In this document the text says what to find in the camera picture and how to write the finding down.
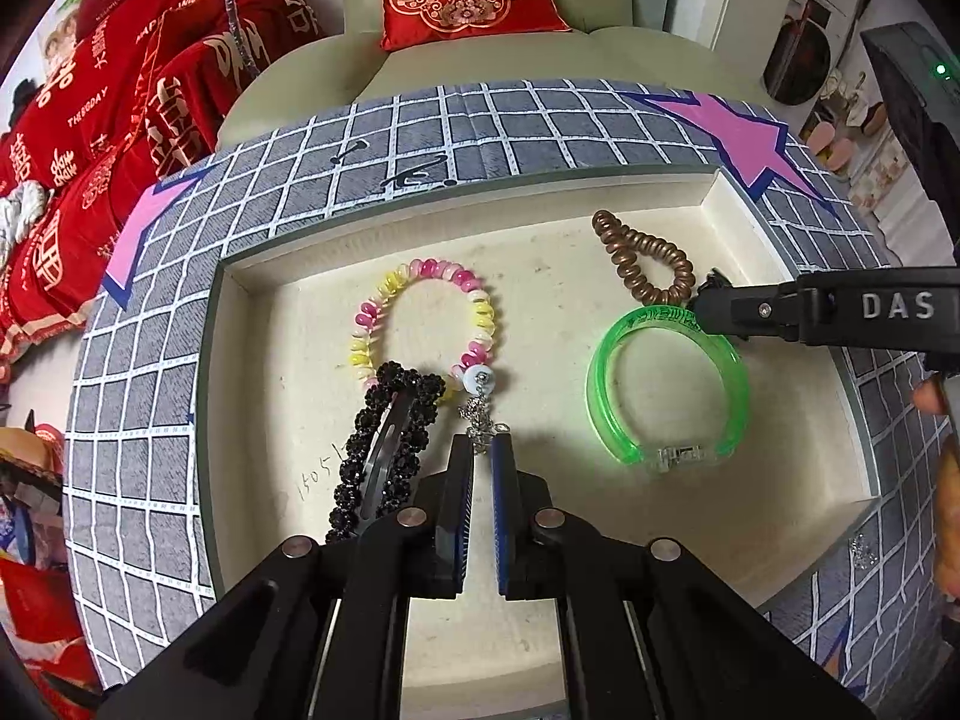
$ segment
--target human hand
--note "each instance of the human hand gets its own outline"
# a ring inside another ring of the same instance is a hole
[[[947,413],[947,403],[935,379],[914,389],[913,402],[925,413]],[[960,464],[955,436],[944,444],[936,485],[933,518],[937,557],[933,578],[944,593],[960,598]]]

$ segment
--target pink bead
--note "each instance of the pink bead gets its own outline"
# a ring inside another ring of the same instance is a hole
[[[467,345],[467,348],[469,348],[470,354],[480,361],[480,365],[483,365],[483,363],[487,361],[488,351],[486,351],[486,349],[483,348],[483,346],[480,346],[480,344],[476,341],[471,341]]]

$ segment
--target pink star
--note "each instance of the pink star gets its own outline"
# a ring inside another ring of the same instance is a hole
[[[627,94],[626,97],[659,108],[706,132],[720,152],[724,165],[751,199],[760,199],[774,177],[779,176],[835,214],[819,191],[800,175],[786,156],[786,124],[738,114],[720,98],[697,92],[690,93],[687,98],[639,94]]]
[[[130,302],[133,276],[136,276],[136,267],[143,253],[147,232],[171,205],[190,191],[208,172],[209,170],[198,170],[166,186],[161,186],[163,182],[160,182],[143,191],[117,239],[113,256],[107,265],[107,274],[104,276],[104,288],[121,308],[125,309]]]

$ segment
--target washing machine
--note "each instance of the washing machine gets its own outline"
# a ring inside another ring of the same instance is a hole
[[[859,0],[790,0],[763,72],[773,112],[797,133],[847,45]]]

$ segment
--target washing machine door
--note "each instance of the washing machine door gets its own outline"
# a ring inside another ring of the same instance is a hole
[[[816,97],[829,73],[830,44],[824,30],[810,19],[787,19],[763,71],[770,97],[784,105],[802,105]]]

